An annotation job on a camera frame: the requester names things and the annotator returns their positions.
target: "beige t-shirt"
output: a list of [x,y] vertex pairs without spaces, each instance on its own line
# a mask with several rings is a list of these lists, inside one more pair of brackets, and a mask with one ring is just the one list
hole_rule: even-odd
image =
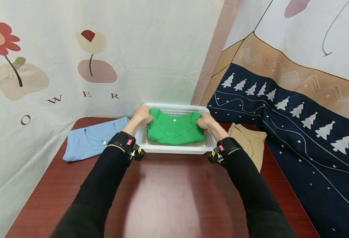
[[232,123],[227,133],[242,146],[260,172],[263,162],[264,140],[267,133],[252,131],[235,123]]

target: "hand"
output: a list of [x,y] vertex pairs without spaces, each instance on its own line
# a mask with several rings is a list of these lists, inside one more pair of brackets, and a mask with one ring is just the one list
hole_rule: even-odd
[[210,128],[213,124],[217,123],[214,118],[208,112],[204,112],[202,116],[196,121],[196,125],[204,130],[210,132]]
[[202,116],[196,121],[196,125],[207,130],[209,133],[212,133],[216,141],[220,141],[229,136],[225,129],[223,129],[208,112],[202,114]]
[[137,120],[142,125],[147,125],[151,121],[154,120],[153,116],[149,113],[149,108],[147,105],[143,104],[138,109],[136,109],[134,115],[132,116],[131,120]]

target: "white plastic basket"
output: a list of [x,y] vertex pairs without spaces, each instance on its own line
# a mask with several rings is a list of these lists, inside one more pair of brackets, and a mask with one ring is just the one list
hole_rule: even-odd
[[[146,103],[150,109],[158,108],[162,112],[172,115],[181,116],[198,112],[200,114],[209,112],[209,109],[202,106],[192,105],[176,105],[176,104],[161,104],[161,103]],[[212,134],[205,132],[205,140],[202,142],[190,143],[187,145],[173,146],[161,145],[158,142],[152,142],[147,138],[147,129],[140,126],[135,134],[136,142],[147,153],[172,153],[172,154],[204,154],[207,151],[212,151],[217,147]]]

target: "christmas tree print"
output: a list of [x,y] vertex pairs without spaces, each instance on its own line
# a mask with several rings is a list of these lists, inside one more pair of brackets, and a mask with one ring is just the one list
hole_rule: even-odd
[[316,119],[317,112],[315,112],[310,117],[305,118],[304,121],[301,121],[303,123],[303,127],[307,127],[308,129],[311,129],[311,125],[313,125],[313,121]]
[[290,113],[292,114],[293,117],[297,117],[300,118],[300,113],[304,108],[304,102],[300,105],[298,105],[296,108],[294,108],[294,110],[290,111]]
[[245,93],[247,93],[247,95],[254,95],[255,88],[256,88],[256,83],[251,88],[249,88],[247,91],[245,91]]
[[243,90],[244,86],[245,86],[245,83],[246,83],[246,80],[247,78],[245,78],[245,80],[242,80],[240,83],[238,83],[234,88],[235,88],[235,91],[237,90]]
[[334,123],[335,122],[332,121],[330,124],[320,127],[319,130],[315,130],[315,132],[317,133],[316,136],[321,137],[324,140],[327,140],[327,136],[330,134],[330,131],[332,130]]
[[333,146],[333,151],[340,151],[346,155],[346,150],[349,148],[349,136],[343,137],[341,140],[336,140],[335,143],[331,143]]
[[262,86],[262,88],[260,89],[259,93],[257,94],[257,96],[259,97],[260,95],[264,95],[264,91],[266,90],[266,83],[264,83],[264,85]]
[[276,93],[276,88],[272,92],[270,92],[266,95],[267,99],[271,100],[271,102],[274,102],[275,93]]
[[234,78],[234,73],[232,73],[232,75],[230,75],[229,78],[227,78],[227,80],[225,80],[224,83],[222,83],[223,87],[231,87],[231,83],[233,82],[233,78]]
[[279,110],[279,109],[282,109],[282,110],[286,110],[286,106],[287,106],[287,103],[288,103],[288,99],[290,97],[286,98],[285,100],[283,100],[282,102],[279,102],[275,105],[276,109]]

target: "wooden table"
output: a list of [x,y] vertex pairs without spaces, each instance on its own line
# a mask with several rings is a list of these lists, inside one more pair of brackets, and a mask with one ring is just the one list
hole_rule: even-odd
[[[73,129],[110,121],[82,118]],[[222,124],[228,130],[230,124]],[[67,163],[65,141],[7,234],[49,237],[97,157]],[[267,145],[261,175],[299,238],[319,237]],[[205,155],[146,153],[127,169],[109,211],[105,237],[248,237],[239,193]]]

